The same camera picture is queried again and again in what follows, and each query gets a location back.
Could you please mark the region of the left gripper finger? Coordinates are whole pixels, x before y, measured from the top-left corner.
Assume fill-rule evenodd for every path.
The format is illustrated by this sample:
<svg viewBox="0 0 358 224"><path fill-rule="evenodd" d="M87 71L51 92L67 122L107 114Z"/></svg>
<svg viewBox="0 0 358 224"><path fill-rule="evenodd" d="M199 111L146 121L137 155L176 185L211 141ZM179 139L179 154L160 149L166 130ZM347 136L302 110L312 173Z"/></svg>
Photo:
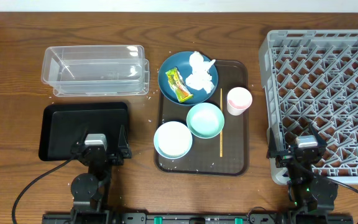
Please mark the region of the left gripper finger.
<svg viewBox="0 0 358 224"><path fill-rule="evenodd" d="M75 142L73 143L74 147L80 147L84 144L85 139L88 135L88 127L87 125L82 125L79 127L79 130L77 130L76 133L76 139Z"/></svg>
<svg viewBox="0 0 358 224"><path fill-rule="evenodd" d="M118 144L117 147L120 151L129 151L129 143L127 142L127 134L126 134L126 128L124 125L121 125L119 130L119 138L118 138Z"/></svg>

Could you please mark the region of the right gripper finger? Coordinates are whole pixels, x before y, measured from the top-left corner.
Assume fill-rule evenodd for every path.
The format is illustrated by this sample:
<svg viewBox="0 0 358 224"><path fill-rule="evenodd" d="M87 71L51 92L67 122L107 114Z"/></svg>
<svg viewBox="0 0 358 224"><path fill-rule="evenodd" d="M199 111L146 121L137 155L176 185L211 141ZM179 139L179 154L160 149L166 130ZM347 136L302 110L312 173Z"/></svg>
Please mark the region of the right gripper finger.
<svg viewBox="0 0 358 224"><path fill-rule="evenodd" d="M313 127L312 123L308 125L308 128L309 128L309 132L315 138L317 142L317 146L327 146L327 142L319 135L317 129Z"/></svg>
<svg viewBox="0 0 358 224"><path fill-rule="evenodd" d="M275 142L275 136L272 128L268 129L268 152L278 152L279 149Z"/></svg>

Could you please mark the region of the light blue rice bowl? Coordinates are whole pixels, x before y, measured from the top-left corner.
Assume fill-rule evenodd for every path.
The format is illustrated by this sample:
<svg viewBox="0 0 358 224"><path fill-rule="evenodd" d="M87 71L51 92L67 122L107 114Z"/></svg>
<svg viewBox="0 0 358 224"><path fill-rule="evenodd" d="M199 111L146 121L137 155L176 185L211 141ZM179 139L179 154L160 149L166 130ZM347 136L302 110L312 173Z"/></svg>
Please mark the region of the light blue rice bowl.
<svg viewBox="0 0 358 224"><path fill-rule="evenodd" d="M169 121L159 126L154 134L154 148L166 159L179 159L186 155L193 144L193 136L186 125Z"/></svg>

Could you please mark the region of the pink white cup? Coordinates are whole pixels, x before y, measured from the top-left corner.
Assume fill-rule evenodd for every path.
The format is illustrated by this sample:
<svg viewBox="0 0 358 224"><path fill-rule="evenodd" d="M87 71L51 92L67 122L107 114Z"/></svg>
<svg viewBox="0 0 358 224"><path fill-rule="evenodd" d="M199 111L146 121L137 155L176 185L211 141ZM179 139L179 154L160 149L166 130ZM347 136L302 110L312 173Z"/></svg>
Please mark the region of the pink white cup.
<svg viewBox="0 0 358 224"><path fill-rule="evenodd" d="M241 115L252 104L250 91L243 87L235 87L227 94L227 111L233 116Z"/></svg>

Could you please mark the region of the wooden chopstick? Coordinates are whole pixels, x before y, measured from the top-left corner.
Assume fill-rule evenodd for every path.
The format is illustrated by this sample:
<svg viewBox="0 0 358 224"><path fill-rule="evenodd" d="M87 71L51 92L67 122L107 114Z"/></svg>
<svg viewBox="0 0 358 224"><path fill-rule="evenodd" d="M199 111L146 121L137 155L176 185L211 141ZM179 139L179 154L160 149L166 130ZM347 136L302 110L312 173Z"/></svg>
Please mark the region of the wooden chopstick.
<svg viewBox="0 0 358 224"><path fill-rule="evenodd" d="M223 114L223 89L220 88L219 107ZM219 133L219 156L223 157L223 129Z"/></svg>

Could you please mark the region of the yellow green snack wrapper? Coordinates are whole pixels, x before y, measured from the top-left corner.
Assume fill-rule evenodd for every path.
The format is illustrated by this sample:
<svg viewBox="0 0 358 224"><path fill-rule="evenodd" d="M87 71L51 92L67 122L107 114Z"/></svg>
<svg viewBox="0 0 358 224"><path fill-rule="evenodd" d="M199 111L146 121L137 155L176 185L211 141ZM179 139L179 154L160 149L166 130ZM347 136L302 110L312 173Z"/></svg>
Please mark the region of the yellow green snack wrapper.
<svg viewBox="0 0 358 224"><path fill-rule="evenodd" d="M174 92L179 103L183 103L193 97L193 94L185 86L183 79L177 67L165 72L168 78L168 84Z"/></svg>

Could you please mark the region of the dark blue plate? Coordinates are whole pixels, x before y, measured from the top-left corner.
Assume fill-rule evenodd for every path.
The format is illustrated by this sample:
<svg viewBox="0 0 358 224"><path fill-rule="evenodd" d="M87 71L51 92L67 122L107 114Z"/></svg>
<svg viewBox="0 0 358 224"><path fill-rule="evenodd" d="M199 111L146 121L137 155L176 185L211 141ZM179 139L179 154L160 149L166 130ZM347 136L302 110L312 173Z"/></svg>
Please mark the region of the dark blue plate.
<svg viewBox="0 0 358 224"><path fill-rule="evenodd" d="M212 65L211 68L208 70L208 73L212 77L212 80L211 80L212 84L214 85L211 92L206 93L205 90L194 90L190 87L187 87L189 92L191 94L193 94L193 97L190 98L189 100L182 102L182 103L179 102L175 92L170 88L170 85L168 84L168 77L166 75L166 72L169 71L170 69L177 68L179 71L179 74L183 78L183 81L185 81L185 79L187 77L189 77L192 73L192 67L189 63L190 55L192 53L193 52L190 52L190 51L184 51L184 52L179 52L179 53L173 54L172 56L170 56L169 58L167 58L164 61L164 63L161 65L160 70L158 72L158 85L160 87L161 93L168 100L170 100L173 103L176 103L178 105L191 106L191 105L196 105L198 103L202 103L202 102L208 100L209 98L211 98L213 93L217 89L219 75L218 75L216 66Z"/></svg>

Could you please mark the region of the white tissue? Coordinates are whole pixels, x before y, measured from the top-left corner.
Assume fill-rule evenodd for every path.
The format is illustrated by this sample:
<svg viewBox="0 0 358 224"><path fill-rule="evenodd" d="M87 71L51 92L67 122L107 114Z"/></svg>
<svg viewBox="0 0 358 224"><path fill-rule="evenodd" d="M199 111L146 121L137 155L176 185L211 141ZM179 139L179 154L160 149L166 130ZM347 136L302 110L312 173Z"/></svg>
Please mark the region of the white tissue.
<svg viewBox="0 0 358 224"><path fill-rule="evenodd" d="M209 62L204 61L203 55L194 51L189 57L192 74L185 79L186 86L194 90L203 89L207 94L211 93L214 84L212 83L212 76L209 74L209 69L214 65L215 61L215 59Z"/></svg>

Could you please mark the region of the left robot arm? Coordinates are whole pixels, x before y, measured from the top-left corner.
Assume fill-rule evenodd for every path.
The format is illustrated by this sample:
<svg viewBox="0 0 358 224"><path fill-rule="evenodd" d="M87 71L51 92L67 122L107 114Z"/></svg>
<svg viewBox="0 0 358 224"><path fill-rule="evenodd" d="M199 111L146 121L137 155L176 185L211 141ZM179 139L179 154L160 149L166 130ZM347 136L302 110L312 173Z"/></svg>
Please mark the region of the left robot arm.
<svg viewBox="0 0 358 224"><path fill-rule="evenodd" d="M114 223L114 213L108 208L108 193L112 167L124 164L132 157L127 142L126 127L120 126L117 143L108 147L105 134L85 133L70 151L74 158L88 168L71 183L73 208L69 223Z"/></svg>

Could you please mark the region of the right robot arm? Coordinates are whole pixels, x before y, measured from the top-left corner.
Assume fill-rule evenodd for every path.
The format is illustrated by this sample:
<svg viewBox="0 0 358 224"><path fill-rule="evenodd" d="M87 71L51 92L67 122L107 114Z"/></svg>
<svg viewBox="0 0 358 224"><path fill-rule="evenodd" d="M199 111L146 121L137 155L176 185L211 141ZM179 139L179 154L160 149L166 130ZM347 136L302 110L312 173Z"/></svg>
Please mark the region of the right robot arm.
<svg viewBox="0 0 358 224"><path fill-rule="evenodd" d="M288 197L295 204L293 209L277 215L275 223L327 223L338 185L315 174L311 167L322 159L326 141L312 124L308 135L295 138L286 150L277 146L273 129L269 129L268 137L267 158L275 160L275 167L287 169Z"/></svg>

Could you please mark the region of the grey dishwasher rack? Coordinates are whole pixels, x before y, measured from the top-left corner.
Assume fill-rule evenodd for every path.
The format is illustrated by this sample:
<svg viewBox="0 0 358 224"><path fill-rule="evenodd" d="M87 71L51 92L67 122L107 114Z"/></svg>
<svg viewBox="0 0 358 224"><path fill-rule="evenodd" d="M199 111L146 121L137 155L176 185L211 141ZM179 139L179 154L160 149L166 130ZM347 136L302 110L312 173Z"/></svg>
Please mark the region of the grey dishwasher rack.
<svg viewBox="0 0 358 224"><path fill-rule="evenodd" d="M327 142L313 171L358 184L358 30L271 30L259 65L277 149L313 126Z"/></svg>

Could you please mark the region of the black plastic tray bin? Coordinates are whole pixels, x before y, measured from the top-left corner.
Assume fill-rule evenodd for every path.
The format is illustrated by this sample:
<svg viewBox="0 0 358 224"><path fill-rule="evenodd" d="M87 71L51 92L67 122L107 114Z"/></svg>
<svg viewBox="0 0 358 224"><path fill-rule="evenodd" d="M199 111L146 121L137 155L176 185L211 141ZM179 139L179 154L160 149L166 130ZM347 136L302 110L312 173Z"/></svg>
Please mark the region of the black plastic tray bin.
<svg viewBox="0 0 358 224"><path fill-rule="evenodd" d="M42 161L64 161L77 130L87 125L89 134L105 134L108 147L117 143L121 125L129 127L127 105L123 102L49 105L44 109L40 135L39 158Z"/></svg>

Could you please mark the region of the brown serving tray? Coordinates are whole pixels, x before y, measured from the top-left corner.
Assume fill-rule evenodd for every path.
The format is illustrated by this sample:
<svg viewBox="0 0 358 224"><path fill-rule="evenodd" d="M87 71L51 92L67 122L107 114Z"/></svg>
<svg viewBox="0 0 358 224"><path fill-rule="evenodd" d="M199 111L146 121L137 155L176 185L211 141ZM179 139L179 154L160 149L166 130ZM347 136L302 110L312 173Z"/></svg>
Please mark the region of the brown serving tray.
<svg viewBox="0 0 358 224"><path fill-rule="evenodd" d="M234 87L247 87L246 67L233 60L215 62L219 75L218 87L212 97L206 100L219 106L220 88L223 89L223 105L226 105L228 91ZM233 116L223 108L223 157L219 156L219 136L211 139L193 137L190 151L179 159L166 159L157 152L154 162L164 172L184 174L208 174L238 176L249 167L248 112Z"/></svg>

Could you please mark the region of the clear plastic bin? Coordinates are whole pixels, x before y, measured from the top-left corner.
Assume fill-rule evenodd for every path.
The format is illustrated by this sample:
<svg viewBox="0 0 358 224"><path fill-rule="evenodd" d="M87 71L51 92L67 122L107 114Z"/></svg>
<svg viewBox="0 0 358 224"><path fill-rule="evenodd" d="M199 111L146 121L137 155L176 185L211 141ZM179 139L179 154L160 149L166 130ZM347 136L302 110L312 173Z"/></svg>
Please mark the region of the clear plastic bin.
<svg viewBox="0 0 358 224"><path fill-rule="evenodd" d="M58 97L146 95L150 65L141 45L49 47L41 80Z"/></svg>

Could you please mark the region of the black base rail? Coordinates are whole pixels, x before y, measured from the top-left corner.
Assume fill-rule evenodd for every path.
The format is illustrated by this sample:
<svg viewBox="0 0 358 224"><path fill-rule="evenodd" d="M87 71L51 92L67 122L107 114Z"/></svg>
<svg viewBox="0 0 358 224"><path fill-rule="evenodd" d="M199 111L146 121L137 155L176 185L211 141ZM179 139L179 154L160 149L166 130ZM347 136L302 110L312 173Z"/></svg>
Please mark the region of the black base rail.
<svg viewBox="0 0 358 224"><path fill-rule="evenodd" d="M285 223L273 215L253 213L251 215L146 215L144 213L123 213L108 219L107 215L100 218L85 218L79 215L73 218L69 214L45 214L42 223L110 223L110 224L246 224L246 223Z"/></svg>

